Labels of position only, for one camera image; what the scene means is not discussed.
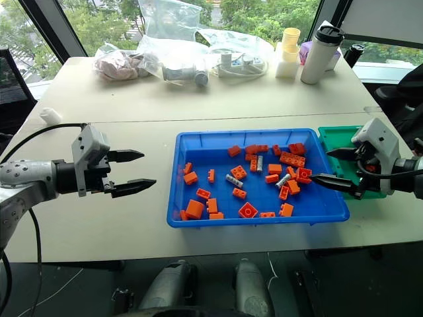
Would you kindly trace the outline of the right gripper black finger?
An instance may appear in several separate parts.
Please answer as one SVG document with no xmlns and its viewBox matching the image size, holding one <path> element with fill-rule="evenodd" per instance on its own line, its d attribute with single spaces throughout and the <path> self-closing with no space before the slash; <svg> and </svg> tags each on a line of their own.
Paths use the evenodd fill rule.
<svg viewBox="0 0 423 317">
<path fill-rule="evenodd" d="M 312 174 L 310 179 L 314 183 L 330 190 L 347 193 L 354 199 L 361 198 L 361 190 L 357 185 L 355 185 L 355 183 L 353 183 L 353 181 L 349 179 L 339 178 L 335 175 L 325 173 Z"/>
<path fill-rule="evenodd" d="M 353 147 L 340 147 L 327 151 L 327 155 L 338 160 L 355 161 L 357 159 L 357 150 L 357 148 Z"/>
</svg>

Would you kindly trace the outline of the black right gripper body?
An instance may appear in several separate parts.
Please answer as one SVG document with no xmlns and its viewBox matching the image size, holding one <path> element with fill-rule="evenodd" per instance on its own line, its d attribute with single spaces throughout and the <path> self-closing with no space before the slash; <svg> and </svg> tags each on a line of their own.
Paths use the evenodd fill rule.
<svg viewBox="0 0 423 317">
<path fill-rule="evenodd" d="M 355 152 L 357 162 L 361 162 L 362 168 L 369 173 L 379 174 L 380 163 L 374 156 L 375 149 L 369 144 L 364 143 L 358 147 Z M 359 178 L 359 188 L 364 191 L 364 198 L 366 199 L 379 199 L 380 198 L 380 185 L 379 180 L 368 176 L 358 168 L 356 175 Z"/>
</svg>

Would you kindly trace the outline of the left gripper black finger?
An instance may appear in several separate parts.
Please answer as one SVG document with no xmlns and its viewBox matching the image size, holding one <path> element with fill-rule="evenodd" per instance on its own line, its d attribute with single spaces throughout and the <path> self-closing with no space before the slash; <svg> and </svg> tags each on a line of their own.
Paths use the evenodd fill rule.
<svg viewBox="0 0 423 317">
<path fill-rule="evenodd" d="M 115 150 L 108 152 L 108 161 L 109 162 L 130 162 L 133 160 L 140 159 L 145 155 L 139 151 L 132 149 L 127 150 Z"/>
<path fill-rule="evenodd" d="M 133 195 L 150 188 L 151 186 L 156 184 L 156 182 L 157 182 L 156 180 L 145 179 L 145 178 L 130 180 L 130 181 L 127 181 L 125 184 L 115 185 L 110 193 L 112 198 Z"/>
</svg>

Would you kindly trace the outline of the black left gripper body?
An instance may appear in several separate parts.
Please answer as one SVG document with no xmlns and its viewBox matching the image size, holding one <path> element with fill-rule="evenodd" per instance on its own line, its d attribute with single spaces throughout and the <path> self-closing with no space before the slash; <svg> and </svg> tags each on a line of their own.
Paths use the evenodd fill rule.
<svg viewBox="0 0 423 317">
<path fill-rule="evenodd" d="M 89 162 L 85 169 L 86 191 L 91 194 L 99 192 L 111 194 L 114 182 L 109 180 L 110 171 L 109 154 L 100 157 L 98 162 Z"/>
</svg>

